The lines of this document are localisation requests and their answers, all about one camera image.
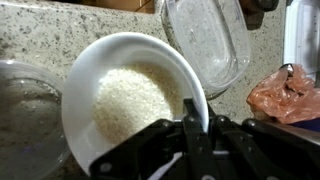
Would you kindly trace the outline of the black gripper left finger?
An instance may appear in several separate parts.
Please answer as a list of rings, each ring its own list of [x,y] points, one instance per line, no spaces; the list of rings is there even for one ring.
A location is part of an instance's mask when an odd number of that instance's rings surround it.
[[[183,118],[183,130],[189,177],[191,180],[217,180],[212,149],[191,99],[184,100],[184,110],[186,116]]]

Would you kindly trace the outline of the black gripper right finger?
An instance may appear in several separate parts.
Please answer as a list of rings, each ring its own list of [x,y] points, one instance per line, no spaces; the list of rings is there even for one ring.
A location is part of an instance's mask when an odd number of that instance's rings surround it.
[[[275,165],[243,130],[226,116],[213,118],[213,127],[235,150],[237,168],[247,180],[285,180],[287,172]]]

